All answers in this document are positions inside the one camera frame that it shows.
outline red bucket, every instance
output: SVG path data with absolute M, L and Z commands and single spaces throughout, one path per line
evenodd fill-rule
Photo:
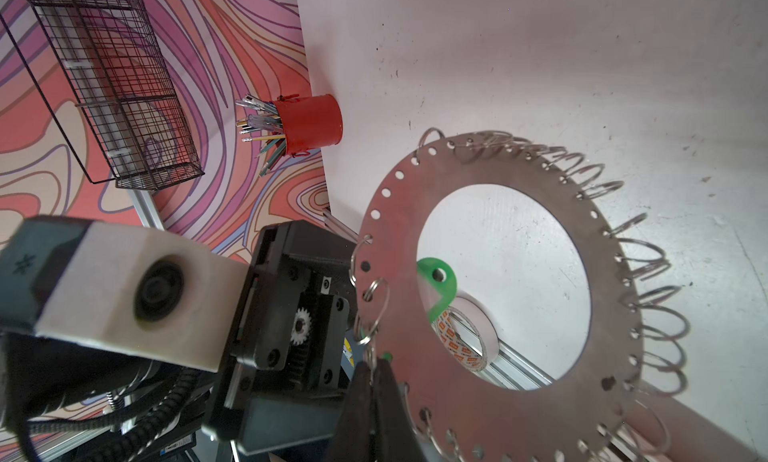
M 341 141 L 339 104 L 332 95 L 274 100 L 286 133 L 286 153 L 308 156 L 310 149 Z

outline green plastic piece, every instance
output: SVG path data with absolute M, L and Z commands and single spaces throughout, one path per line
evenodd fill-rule
M 424 277 L 427 282 L 440 294 L 440 300 L 429 309 L 427 318 L 429 323 L 437 320 L 437 317 L 443 313 L 456 298 L 456 274 L 450 265 L 439 258 L 427 257 L 416 263 L 416 270 L 419 275 Z

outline black wire mesh basket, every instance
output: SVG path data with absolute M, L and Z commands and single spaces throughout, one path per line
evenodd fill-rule
M 159 190 L 203 175 L 142 0 L 27 1 L 117 187 Z

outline metal disc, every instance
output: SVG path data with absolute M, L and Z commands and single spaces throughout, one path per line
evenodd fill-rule
M 623 381 L 639 375 L 642 361 L 642 340 L 630 335 L 640 314 L 628 308 L 638 295 L 625 278 L 626 262 L 616 259 L 623 255 L 619 243 L 604 235 L 610 227 L 591 200 L 578 196 L 579 185 L 556 166 L 545 169 L 549 160 L 536 152 L 484 147 L 481 136 L 425 144 L 418 160 L 412 152 L 376 190 L 360 230 L 360 238 L 370 235 L 372 243 L 362 244 L 356 256 L 361 323 L 370 327 L 380 316 L 376 352 L 392 354 L 398 381 L 410 387 L 412 419 L 419 423 L 419 411 L 428 408 L 436 439 L 448 452 L 452 430 L 465 457 L 482 448 L 484 460 L 507 455 L 545 462 L 556 450 L 568 462 L 586 460 L 606 444 L 598 426 L 616 428 L 635 399 Z M 464 369 L 430 328 L 419 298 L 416 248 L 427 217 L 448 194 L 475 184 L 513 188 L 540 203 L 562 224 L 584 264 L 591 306 L 587 341 L 575 365 L 538 390 L 506 390 Z M 370 266 L 368 272 L 361 264 Z M 390 291 L 384 311 L 383 285 L 365 297 L 370 302 L 363 298 L 379 278 Z

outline wall mural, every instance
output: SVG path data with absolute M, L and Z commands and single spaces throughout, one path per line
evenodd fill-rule
M 235 99 L 311 95 L 296 0 L 144 0 L 187 115 L 205 175 L 154 195 L 169 231 L 242 262 L 265 225 L 304 218 L 318 225 L 328 206 L 319 150 L 284 158 L 258 177 L 260 142 L 242 142 Z M 108 168 L 32 9 L 0 0 L 0 10 L 77 153 L 95 178 Z M 0 32 L 0 249 L 24 217 L 96 218 L 138 225 L 127 193 L 91 185 L 64 144 L 10 40 Z M 93 417 L 104 399 L 57 414 Z M 48 447 L 62 434 L 34 438 Z M 0 432 L 0 462 L 19 454 Z

